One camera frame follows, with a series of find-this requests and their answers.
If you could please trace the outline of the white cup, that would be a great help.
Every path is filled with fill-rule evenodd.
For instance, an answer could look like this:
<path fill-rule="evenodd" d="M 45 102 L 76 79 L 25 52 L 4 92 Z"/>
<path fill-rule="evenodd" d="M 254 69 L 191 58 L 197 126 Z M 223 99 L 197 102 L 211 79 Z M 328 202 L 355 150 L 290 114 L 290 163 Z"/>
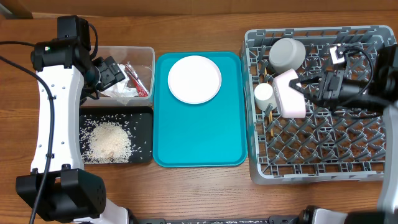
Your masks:
<path fill-rule="evenodd" d="M 262 111 L 266 111 L 268 106 L 272 109 L 277 108 L 273 87 L 268 83 L 260 83 L 255 87 L 254 98 L 257 107 Z"/>

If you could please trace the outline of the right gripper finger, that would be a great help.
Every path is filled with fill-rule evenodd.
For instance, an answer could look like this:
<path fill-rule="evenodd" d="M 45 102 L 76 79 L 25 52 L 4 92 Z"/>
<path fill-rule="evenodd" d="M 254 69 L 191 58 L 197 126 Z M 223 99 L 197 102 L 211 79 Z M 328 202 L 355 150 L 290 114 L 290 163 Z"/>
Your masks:
<path fill-rule="evenodd" d="M 322 101 L 319 99 L 319 91 L 309 91 L 306 90 L 304 88 L 302 88 L 301 86 L 299 86 L 298 82 L 294 82 L 294 81 L 290 81 L 289 82 L 289 87 L 291 87 L 292 89 L 294 89 L 295 91 L 301 93 L 305 99 L 311 101 L 312 103 L 316 104 L 316 105 L 321 105 Z"/>
<path fill-rule="evenodd" d="M 314 84 L 314 83 L 321 83 L 324 79 L 323 75 L 307 75 L 305 77 L 300 77 L 299 83 L 303 85 Z"/>

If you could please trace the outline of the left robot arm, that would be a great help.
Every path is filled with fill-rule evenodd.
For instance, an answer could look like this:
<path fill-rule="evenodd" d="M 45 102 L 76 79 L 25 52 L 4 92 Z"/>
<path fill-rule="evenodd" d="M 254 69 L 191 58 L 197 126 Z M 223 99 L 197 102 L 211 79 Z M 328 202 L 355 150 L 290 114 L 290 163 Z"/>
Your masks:
<path fill-rule="evenodd" d="M 39 132 L 30 174 L 17 177 L 16 191 L 47 222 L 135 223 L 128 209 L 107 198 L 102 178 L 84 170 L 79 106 L 84 75 L 93 66 L 90 50 L 90 41 L 79 37 L 35 45 Z"/>

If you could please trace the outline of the red sauce packet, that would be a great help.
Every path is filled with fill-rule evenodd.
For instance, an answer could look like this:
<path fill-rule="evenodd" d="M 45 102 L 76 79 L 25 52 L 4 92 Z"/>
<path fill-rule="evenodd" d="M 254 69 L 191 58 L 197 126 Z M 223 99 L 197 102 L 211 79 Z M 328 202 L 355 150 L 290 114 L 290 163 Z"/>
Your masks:
<path fill-rule="evenodd" d="M 130 77 L 133 84 L 135 85 L 138 95 L 140 97 L 149 96 L 149 91 L 147 90 L 147 88 L 144 86 L 144 84 L 139 79 L 138 74 L 137 74 L 136 70 L 133 68 L 133 66 L 129 62 L 127 64 L 125 64 L 125 66 L 126 66 L 125 72 Z"/>

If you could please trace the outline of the white tissue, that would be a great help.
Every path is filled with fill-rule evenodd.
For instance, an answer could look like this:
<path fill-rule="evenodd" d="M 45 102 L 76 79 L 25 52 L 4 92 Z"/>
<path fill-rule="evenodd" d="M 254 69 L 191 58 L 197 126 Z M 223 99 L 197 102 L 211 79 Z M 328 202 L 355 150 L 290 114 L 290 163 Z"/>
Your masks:
<path fill-rule="evenodd" d="M 121 69 L 125 79 L 117 82 L 106 90 L 102 91 L 101 94 L 108 97 L 136 97 L 139 96 L 136 88 L 132 88 L 128 86 L 130 81 L 129 76 L 125 72 L 126 66 L 124 64 L 119 64 L 119 68 Z"/>

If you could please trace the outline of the large white plate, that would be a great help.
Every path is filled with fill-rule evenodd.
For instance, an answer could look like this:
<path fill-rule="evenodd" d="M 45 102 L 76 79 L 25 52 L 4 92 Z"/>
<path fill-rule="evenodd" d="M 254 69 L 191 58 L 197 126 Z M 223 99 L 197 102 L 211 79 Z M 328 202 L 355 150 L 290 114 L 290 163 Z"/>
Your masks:
<path fill-rule="evenodd" d="M 214 98 L 222 84 L 221 71 L 212 60 L 191 55 L 175 62 L 168 74 L 168 87 L 181 102 L 198 105 Z"/>

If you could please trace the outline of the small pink plate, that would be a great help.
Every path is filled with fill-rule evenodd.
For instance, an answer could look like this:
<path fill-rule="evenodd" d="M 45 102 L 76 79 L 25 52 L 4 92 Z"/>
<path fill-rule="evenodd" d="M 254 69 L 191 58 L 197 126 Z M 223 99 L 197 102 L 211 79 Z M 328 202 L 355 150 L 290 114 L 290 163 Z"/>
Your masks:
<path fill-rule="evenodd" d="M 296 78 L 296 71 L 290 69 L 275 77 L 272 83 L 277 108 L 283 118 L 306 117 L 304 96 L 289 86 L 290 81 Z"/>

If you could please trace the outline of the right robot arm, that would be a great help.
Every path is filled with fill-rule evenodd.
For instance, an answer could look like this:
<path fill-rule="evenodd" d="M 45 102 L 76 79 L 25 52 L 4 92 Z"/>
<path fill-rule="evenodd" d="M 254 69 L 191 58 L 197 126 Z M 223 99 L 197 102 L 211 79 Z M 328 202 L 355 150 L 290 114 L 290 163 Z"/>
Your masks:
<path fill-rule="evenodd" d="M 397 45 L 379 49 L 376 60 L 357 46 L 338 44 L 330 48 L 333 64 L 344 67 L 350 56 L 359 53 L 368 60 L 368 81 L 349 79 L 345 71 L 338 70 L 296 78 L 289 86 L 313 104 L 331 111 L 361 109 L 370 113 L 368 118 L 382 116 L 386 154 L 377 209 L 341 213 L 309 205 L 299 215 L 299 223 L 397 223 Z"/>

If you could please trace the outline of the grey bowl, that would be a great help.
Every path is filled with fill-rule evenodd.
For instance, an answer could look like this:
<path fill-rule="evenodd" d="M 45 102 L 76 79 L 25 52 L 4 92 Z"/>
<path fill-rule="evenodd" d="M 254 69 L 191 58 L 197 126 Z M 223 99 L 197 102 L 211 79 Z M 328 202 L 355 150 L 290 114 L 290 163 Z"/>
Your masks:
<path fill-rule="evenodd" d="M 278 40 L 269 51 L 269 62 L 277 73 L 297 70 L 304 62 L 306 49 L 303 43 L 291 38 Z"/>

